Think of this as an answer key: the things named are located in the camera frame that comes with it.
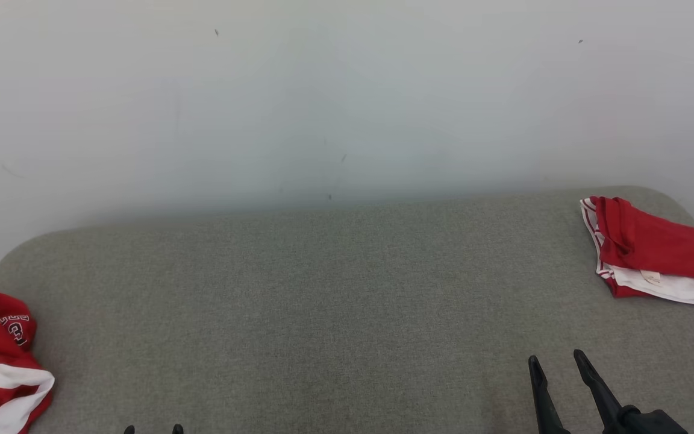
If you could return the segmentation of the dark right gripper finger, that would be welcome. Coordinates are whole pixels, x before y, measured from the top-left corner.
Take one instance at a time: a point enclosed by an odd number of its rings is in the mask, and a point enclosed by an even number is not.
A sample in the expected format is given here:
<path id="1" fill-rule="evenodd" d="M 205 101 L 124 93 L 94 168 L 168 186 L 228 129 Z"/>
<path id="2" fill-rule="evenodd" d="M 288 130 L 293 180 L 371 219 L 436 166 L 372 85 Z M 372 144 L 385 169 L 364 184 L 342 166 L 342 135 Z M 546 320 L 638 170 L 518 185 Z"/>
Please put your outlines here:
<path id="1" fill-rule="evenodd" d="M 557 415 L 554 402 L 548 392 L 548 380 L 536 355 L 528 358 L 531 388 L 536 412 L 537 428 L 541 434 L 565 433 L 561 418 Z"/>
<path id="2" fill-rule="evenodd" d="M 628 433 L 619 421 L 622 405 L 615 398 L 606 382 L 583 351 L 575 349 L 574 358 L 584 384 L 590 389 L 598 414 L 603 423 L 603 433 Z"/>

